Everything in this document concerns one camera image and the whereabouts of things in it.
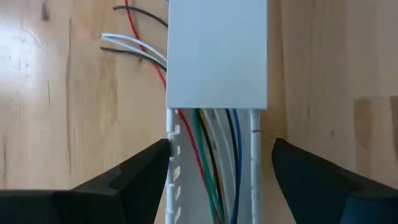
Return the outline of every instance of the black plastic part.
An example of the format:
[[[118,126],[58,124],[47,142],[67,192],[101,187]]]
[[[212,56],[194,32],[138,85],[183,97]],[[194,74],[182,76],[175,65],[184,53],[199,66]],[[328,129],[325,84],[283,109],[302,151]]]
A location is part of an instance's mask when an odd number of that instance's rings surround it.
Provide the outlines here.
[[[2,190],[0,223],[154,223],[169,157],[161,139],[72,190]]]
[[[277,139],[275,175],[297,224],[398,223],[398,191]]]

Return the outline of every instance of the wooden surface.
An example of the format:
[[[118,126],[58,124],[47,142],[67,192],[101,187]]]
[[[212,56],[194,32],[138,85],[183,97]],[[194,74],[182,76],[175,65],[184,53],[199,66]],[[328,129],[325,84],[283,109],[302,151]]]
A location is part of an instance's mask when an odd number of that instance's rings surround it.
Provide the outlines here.
[[[130,34],[125,12],[111,9],[121,3],[0,1],[2,188],[71,188],[165,137],[164,91],[151,65],[99,50],[101,32]],[[167,18],[164,0],[135,5]],[[293,223],[271,166],[278,136],[398,187],[397,8],[269,0],[265,220]],[[135,18],[142,38],[166,52],[167,31]]]

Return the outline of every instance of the cable bundle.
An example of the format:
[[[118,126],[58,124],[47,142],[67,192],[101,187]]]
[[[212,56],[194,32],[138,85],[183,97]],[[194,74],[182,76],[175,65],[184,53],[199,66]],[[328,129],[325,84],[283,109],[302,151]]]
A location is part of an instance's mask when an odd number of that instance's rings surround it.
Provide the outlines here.
[[[159,70],[159,68],[161,68],[164,72],[167,71],[166,67],[167,58],[158,50],[156,50],[154,47],[139,39],[136,27],[132,20],[130,10],[149,16],[166,28],[168,28],[168,24],[162,19],[158,18],[157,16],[147,11],[144,11],[136,7],[128,6],[127,0],[125,0],[124,3],[125,3],[124,6],[115,6],[113,7],[113,9],[126,10],[127,17],[129,19],[129,23],[131,26],[131,30],[134,34],[134,37],[129,37],[121,34],[104,33],[101,36],[102,40],[110,42],[112,44],[116,44],[124,48],[125,50],[114,49],[109,47],[101,47],[101,50],[114,52],[114,53],[129,54],[152,62],[165,88],[166,87],[165,78],[162,72]],[[140,48],[138,49],[137,47],[129,45],[123,41],[134,42],[135,44],[138,44]],[[157,57],[148,54],[146,50],[150,50]],[[232,119],[229,109],[225,109],[225,116],[227,117],[228,120],[229,131],[232,139],[233,153],[230,151],[229,148],[230,142],[228,140],[227,133],[223,129],[223,126],[221,125],[221,114],[217,110],[213,110],[213,112],[216,116],[216,121],[220,126],[226,150],[228,153],[229,157],[228,162],[233,177],[233,183],[226,182],[225,179],[226,171],[224,169],[226,166],[224,165],[223,158],[220,154],[221,150],[220,144],[216,138],[216,131],[213,126],[212,118],[209,114],[209,111],[207,110],[202,111],[200,109],[195,109],[193,111],[193,125],[196,136],[196,142],[195,142],[195,138],[193,137],[193,133],[190,129],[187,119],[185,118],[181,110],[177,110],[177,113],[180,116],[180,119],[182,120],[185,129],[187,130],[190,144],[195,153],[195,160],[197,162],[197,166],[199,167],[201,179],[208,194],[211,216],[213,217],[213,223],[215,224],[215,223],[230,222],[230,224],[235,224],[238,222],[239,193],[240,193],[241,173],[242,173],[242,137],[239,125],[238,112],[235,109],[232,110],[233,114],[233,119]],[[204,135],[205,137],[206,146],[208,149],[208,153],[210,155],[211,166],[209,166],[209,164],[207,163],[206,151],[203,145],[202,135]],[[217,155],[218,155],[218,164],[214,156],[213,152],[214,149],[211,143],[211,139],[214,140],[215,142],[215,148],[217,150]],[[219,168],[221,170],[221,180],[218,173]],[[229,184],[233,185],[234,194],[227,191],[227,185]]]

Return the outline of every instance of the blue wire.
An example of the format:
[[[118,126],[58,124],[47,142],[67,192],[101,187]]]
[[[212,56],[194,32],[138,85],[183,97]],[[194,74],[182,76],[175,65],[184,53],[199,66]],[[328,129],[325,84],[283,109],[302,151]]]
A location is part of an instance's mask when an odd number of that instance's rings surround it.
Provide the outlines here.
[[[241,136],[241,127],[239,125],[238,112],[236,109],[232,110],[235,127],[236,127],[236,135],[238,137],[238,176],[236,178],[236,193],[235,193],[235,201],[234,201],[234,210],[232,213],[232,218],[230,224],[237,224],[238,222],[238,210],[239,210],[239,191],[241,188],[241,177],[242,177],[242,136]]]

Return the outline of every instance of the green wire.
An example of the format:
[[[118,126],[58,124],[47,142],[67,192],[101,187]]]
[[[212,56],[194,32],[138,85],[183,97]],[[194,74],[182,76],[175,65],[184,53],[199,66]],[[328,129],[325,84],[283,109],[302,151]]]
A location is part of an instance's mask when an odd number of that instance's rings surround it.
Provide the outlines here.
[[[199,154],[201,157],[201,161],[203,163],[203,171],[205,173],[205,181],[206,181],[206,187],[207,187],[207,194],[209,197],[209,202],[210,202],[210,209],[211,209],[211,216],[213,217],[213,223],[216,223],[216,213],[215,213],[215,208],[212,204],[212,202],[216,201],[216,206],[217,210],[221,211],[221,205],[220,205],[220,200],[217,197],[215,185],[213,182],[213,179],[211,178],[210,175],[210,170],[207,164],[206,156],[205,156],[205,149],[203,147],[203,141],[201,138],[201,128],[198,122],[198,114],[199,110],[195,109],[193,110],[193,126],[195,127],[195,132],[197,135],[197,140],[198,140],[198,148],[199,148]],[[220,214],[220,221],[221,223],[224,223],[224,217],[222,214]]]

